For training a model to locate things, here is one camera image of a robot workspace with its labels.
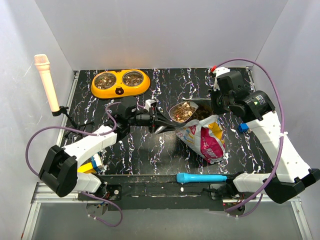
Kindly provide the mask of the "metal food scoop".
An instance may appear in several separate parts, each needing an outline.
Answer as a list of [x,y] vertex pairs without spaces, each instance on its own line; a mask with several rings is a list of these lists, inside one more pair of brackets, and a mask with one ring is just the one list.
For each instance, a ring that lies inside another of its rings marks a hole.
[[[169,120],[175,124],[175,130],[184,127],[198,108],[199,106],[191,100],[184,100],[183,102],[174,105],[169,110]],[[168,131],[174,130],[155,130],[154,133],[160,134]]]

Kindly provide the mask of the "pet food bag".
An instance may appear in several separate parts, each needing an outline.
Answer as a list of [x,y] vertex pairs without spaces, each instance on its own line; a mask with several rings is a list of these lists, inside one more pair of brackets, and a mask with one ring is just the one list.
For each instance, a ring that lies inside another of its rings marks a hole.
[[209,164],[223,160],[226,145],[222,125],[208,98],[184,99],[198,106],[185,125],[175,130],[177,137]]

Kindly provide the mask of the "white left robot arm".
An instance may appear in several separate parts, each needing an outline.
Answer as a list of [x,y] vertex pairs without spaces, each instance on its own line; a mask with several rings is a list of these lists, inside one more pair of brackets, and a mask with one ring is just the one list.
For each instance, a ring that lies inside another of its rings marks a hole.
[[83,132],[84,138],[59,147],[52,146],[39,171],[39,179],[59,197],[73,191],[87,192],[95,200],[106,196],[106,187],[93,173],[82,173],[78,169],[89,158],[126,137],[132,126],[147,127],[152,134],[173,131],[180,126],[166,118],[150,100],[139,110],[134,97],[125,97],[116,102],[117,111],[95,132]]

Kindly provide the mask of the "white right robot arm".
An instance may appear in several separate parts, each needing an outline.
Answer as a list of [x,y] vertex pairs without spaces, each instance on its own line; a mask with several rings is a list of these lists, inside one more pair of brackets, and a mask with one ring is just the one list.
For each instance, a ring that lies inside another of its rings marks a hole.
[[319,181],[320,170],[311,168],[281,132],[276,108],[265,92],[251,92],[239,71],[218,67],[210,75],[214,77],[214,86],[209,91],[213,112],[232,113],[241,118],[258,138],[275,170],[274,174],[236,173],[218,189],[220,195],[237,199],[263,187],[263,194],[282,204]]

